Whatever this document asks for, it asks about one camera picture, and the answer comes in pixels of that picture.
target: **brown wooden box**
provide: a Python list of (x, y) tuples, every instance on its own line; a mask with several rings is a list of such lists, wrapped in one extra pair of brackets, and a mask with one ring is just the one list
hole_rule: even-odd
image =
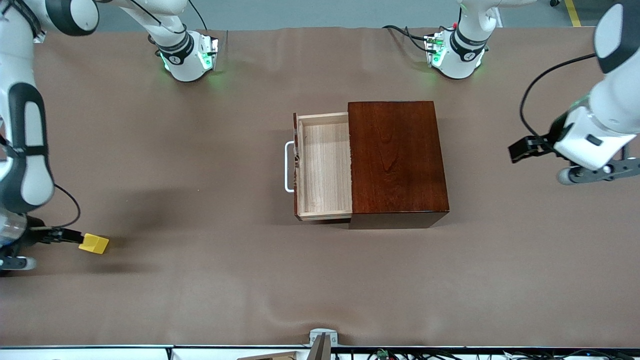
[(433, 101), (294, 114), (294, 212), (351, 229), (430, 227), (449, 212)]

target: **white handle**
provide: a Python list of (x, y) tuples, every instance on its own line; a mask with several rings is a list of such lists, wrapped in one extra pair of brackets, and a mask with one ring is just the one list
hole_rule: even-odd
[(286, 190), (288, 193), (292, 193), (293, 189), (289, 188), (289, 168), (287, 167), (289, 165), (289, 153), (287, 152), (287, 150), (289, 149), (289, 145), (293, 144), (293, 141), (284, 144), (284, 190)]

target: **brown table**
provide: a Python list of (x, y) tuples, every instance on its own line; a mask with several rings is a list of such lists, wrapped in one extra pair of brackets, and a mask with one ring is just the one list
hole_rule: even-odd
[[(638, 179), (565, 187), (565, 162), (509, 162), (530, 80), (591, 51), (589, 28), (499, 29), (471, 78), (429, 70), (382, 29), (216, 33), (218, 71), (162, 70), (142, 33), (51, 34), (37, 47), (57, 182), (97, 256), (37, 245), (0, 279), (0, 343), (297, 343), (633, 347), (640, 341)], [(540, 82), (546, 131), (601, 78)], [(451, 213), (431, 229), (300, 223), (282, 183), (291, 114), (434, 100)], [(62, 194), (37, 213), (64, 222)]]

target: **open drawer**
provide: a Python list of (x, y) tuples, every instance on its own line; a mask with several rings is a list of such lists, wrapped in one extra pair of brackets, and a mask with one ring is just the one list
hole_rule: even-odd
[(449, 212), (431, 101), (350, 102), (294, 114), (294, 212), (349, 228), (429, 227)]

